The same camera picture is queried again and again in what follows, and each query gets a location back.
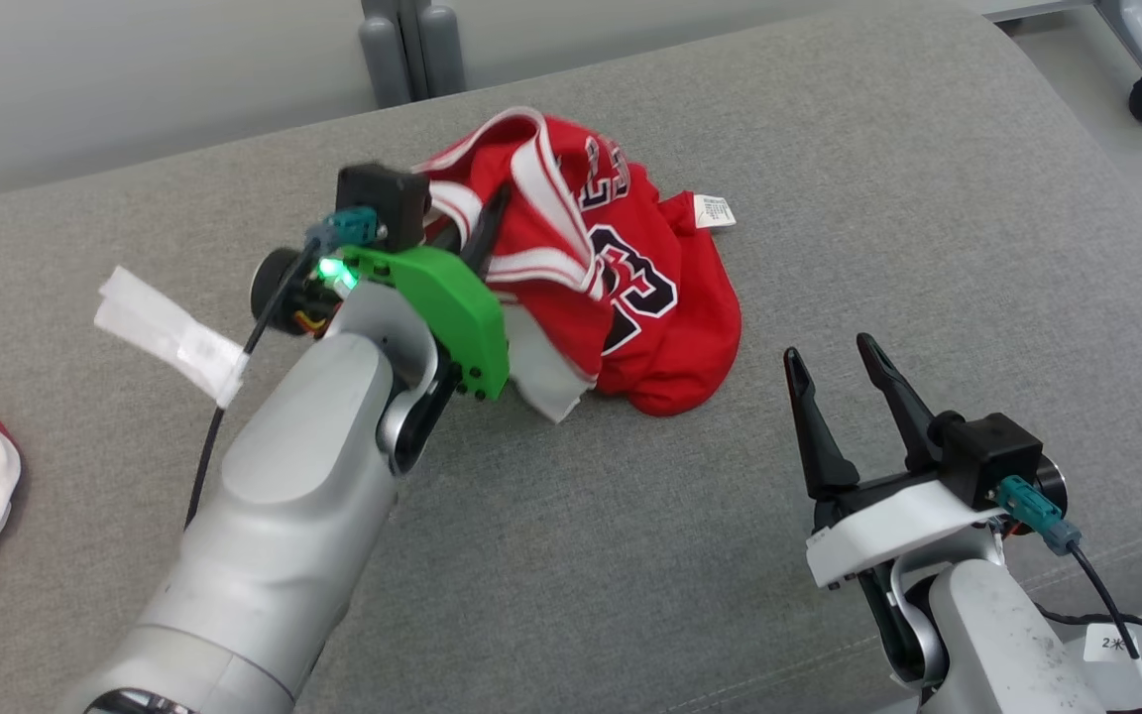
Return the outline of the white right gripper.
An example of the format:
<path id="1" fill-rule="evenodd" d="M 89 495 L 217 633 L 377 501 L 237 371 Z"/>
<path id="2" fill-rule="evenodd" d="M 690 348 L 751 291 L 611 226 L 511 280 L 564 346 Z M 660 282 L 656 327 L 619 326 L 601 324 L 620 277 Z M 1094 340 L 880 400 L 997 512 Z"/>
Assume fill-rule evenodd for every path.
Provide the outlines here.
<path id="1" fill-rule="evenodd" d="M 869 332 L 856 335 L 856 351 L 870 382 L 884 396 L 906 450 L 910 473 L 933 470 L 939 447 L 928 438 L 934 415 Z M 900 474 L 859 484 L 856 467 L 841 452 L 817 406 L 817 388 L 798 348 L 785 351 L 790 410 L 809 497 L 813 531 L 806 563 L 817 587 L 844 580 L 916 549 L 1006 515 L 989 499 L 972 505 L 955 494 L 938 471 Z"/>

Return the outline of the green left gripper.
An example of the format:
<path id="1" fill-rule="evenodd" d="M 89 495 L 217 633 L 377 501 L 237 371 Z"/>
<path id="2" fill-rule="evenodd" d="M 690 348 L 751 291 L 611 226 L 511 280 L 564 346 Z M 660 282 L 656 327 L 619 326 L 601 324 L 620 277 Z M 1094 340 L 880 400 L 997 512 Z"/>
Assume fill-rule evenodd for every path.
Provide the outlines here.
<path id="1" fill-rule="evenodd" d="M 497 401 L 510 376 L 509 343 L 502 305 L 484 282 L 510 195 L 502 182 L 464 241 L 456 223 L 443 223 L 431 247 L 403 252 L 344 247 L 300 268 L 295 266 L 300 250 L 273 250 L 255 272 L 250 311 L 255 319 L 266 316 L 270 329 L 314 339 L 341 329 L 345 311 L 349 320 L 381 316 L 396 326 L 421 326 L 459 379 L 458 392 Z M 463 259 L 447 252 L 461 248 Z"/>

